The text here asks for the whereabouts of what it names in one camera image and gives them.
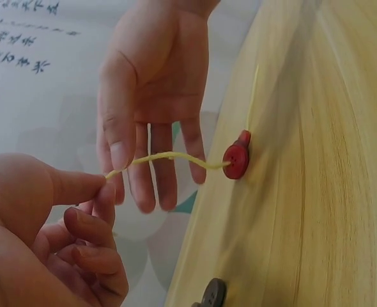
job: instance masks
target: fingernail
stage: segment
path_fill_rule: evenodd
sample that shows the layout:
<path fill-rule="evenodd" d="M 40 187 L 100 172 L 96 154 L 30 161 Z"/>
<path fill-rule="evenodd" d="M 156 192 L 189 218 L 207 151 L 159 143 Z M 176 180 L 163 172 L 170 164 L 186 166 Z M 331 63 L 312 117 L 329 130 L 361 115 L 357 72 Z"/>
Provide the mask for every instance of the fingernail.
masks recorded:
<path fill-rule="evenodd" d="M 76 249 L 81 254 L 82 257 L 92 257 L 96 256 L 99 253 L 99 249 L 90 248 L 87 246 L 77 246 Z"/>
<path fill-rule="evenodd" d="M 76 210 L 76 218 L 80 223 L 90 223 L 93 222 L 93 217 L 85 212 Z"/>
<path fill-rule="evenodd" d="M 128 162 L 125 144 L 122 142 L 112 144 L 111 155 L 113 168 L 117 171 L 123 171 Z"/>

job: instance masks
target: white tablecloth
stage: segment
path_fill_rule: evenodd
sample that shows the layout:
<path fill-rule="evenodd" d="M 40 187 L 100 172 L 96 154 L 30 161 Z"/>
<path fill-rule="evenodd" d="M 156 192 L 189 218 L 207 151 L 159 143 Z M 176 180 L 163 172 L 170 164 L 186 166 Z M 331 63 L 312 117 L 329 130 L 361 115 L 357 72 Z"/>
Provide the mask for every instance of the white tablecloth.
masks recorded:
<path fill-rule="evenodd" d="M 223 1 L 210 19 L 210 69 L 201 116 L 206 150 L 258 2 Z M 0 153 L 23 152 L 57 168 L 99 173 L 98 67 L 114 25 L 132 3 L 0 0 Z M 174 136 L 174 149 L 184 151 L 178 124 Z M 179 205 L 174 212 L 141 214 L 129 193 L 116 208 L 116 244 L 130 282 L 126 307 L 163 305 L 197 191 L 186 161 L 177 160 L 176 171 Z M 63 209 L 54 209 L 49 221 L 60 218 Z"/>

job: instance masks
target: button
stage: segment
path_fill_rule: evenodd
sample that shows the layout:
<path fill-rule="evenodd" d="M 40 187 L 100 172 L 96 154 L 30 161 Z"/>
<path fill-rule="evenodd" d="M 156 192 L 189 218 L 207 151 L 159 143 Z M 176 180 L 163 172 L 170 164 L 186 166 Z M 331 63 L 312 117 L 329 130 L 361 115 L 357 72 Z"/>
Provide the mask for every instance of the button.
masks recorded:
<path fill-rule="evenodd" d="M 204 291 L 200 307 L 222 307 L 226 292 L 226 283 L 219 278 L 213 278 Z"/>
<path fill-rule="evenodd" d="M 249 144 L 251 133 L 243 130 L 240 137 L 226 150 L 222 158 L 231 164 L 223 167 L 224 174 L 229 179 L 240 179 L 245 174 L 249 163 Z"/>

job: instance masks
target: palm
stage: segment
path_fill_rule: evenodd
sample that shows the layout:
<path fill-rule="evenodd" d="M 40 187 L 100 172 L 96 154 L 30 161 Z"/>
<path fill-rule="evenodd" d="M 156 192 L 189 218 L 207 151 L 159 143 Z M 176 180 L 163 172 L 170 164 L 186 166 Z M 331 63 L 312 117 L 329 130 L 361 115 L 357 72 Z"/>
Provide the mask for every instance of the palm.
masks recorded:
<path fill-rule="evenodd" d="M 137 120 L 172 123 L 198 117 L 207 69 L 206 21 L 193 13 L 178 12 L 178 31 L 170 54 L 137 94 Z"/>

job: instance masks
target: thread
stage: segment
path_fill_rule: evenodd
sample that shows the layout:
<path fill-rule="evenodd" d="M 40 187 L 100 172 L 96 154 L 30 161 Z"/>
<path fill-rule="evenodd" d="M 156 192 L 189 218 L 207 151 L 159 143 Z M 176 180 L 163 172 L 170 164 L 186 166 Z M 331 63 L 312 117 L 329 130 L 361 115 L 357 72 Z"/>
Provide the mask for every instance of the thread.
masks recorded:
<path fill-rule="evenodd" d="M 143 157 L 143 158 L 135 159 L 130 164 L 131 165 L 140 164 L 140 163 L 145 163 L 145 162 L 149 162 L 149 161 L 153 161 L 153 160 L 157 160 L 157 159 L 173 160 L 174 158 L 186 159 L 186 160 L 193 162 L 193 163 L 197 164 L 198 166 L 205 168 L 205 169 L 219 169 L 219 168 L 223 168 L 224 166 L 230 165 L 230 162 L 220 162 L 220 163 L 216 163 L 216 164 L 210 164 L 210 163 L 204 162 L 203 160 L 200 160 L 196 157 L 193 157 L 192 155 L 189 155 L 189 154 L 183 153 L 183 152 L 160 152 L 160 153 L 156 153 L 154 155 L 148 155 L 148 156 Z M 111 171 L 109 174 L 106 175 L 106 179 L 110 179 L 114 175 L 121 173 L 121 172 L 122 171 L 114 169 L 113 171 Z"/>
<path fill-rule="evenodd" d="M 246 129 L 248 131 L 250 131 L 250 118 L 251 118 L 251 114 L 252 114 L 252 107 L 254 105 L 253 102 L 254 102 L 254 97 L 255 97 L 255 91 L 256 91 L 256 88 L 257 88 L 258 70 L 259 70 L 259 65 L 257 65 L 257 68 L 255 70 L 255 74 L 254 74 L 254 80 L 253 80 L 252 89 L 251 89 L 251 101 L 250 101 L 250 104 L 248 106 L 247 121 L 245 123 Z"/>
<path fill-rule="evenodd" d="M 255 92 L 256 92 L 258 71 L 259 71 L 259 65 L 257 65 L 256 71 L 255 71 L 255 74 L 254 74 L 254 80 L 253 80 L 252 89 L 251 89 L 251 101 L 250 101 L 250 104 L 249 104 L 247 119 L 246 119 L 246 123 L 245 123 L 246 129 L 248 131 L 250 130 L 250 116 L 252 114 L 252 107 L 254 105 L 253 102 L 254 102 L 254 96 L 255 96 Z M 189 155 L 189 154 L 183 153 L 183 152 L 160 152 L 160 153 L 156 153 L 154 155 L 148 155 L 148 156 L 143 157 L 143 158 L 135 159 L 130 164 L 131 165 L 140 164 L 140 163 L 150 162 L 150 161 L 157 160 L 157 159 L 173 160 L 174 158 L 186 159 L 186 160 L 193 162 L 193 163 L 197 164 L 198 166 L 205 168 L 205 169 L 220 169 L 220 168 L 223 168 L 224 166 L 230 165 L 230 162 L 227 162 L 227 161 L 221 162 L 221 163 L 216 163 L 216 164 L 210 164 L 208 162 L 204 162 L 203 160 L 200 160 L 196 157 L 193 157 L 192 155 Z M 122 171 L 123 170 L 114 169 L 109 174 L 107 174 L 105 177 L 106 177 L 107 180 L 111 179 L 113 176 L 121 173 Z"/>

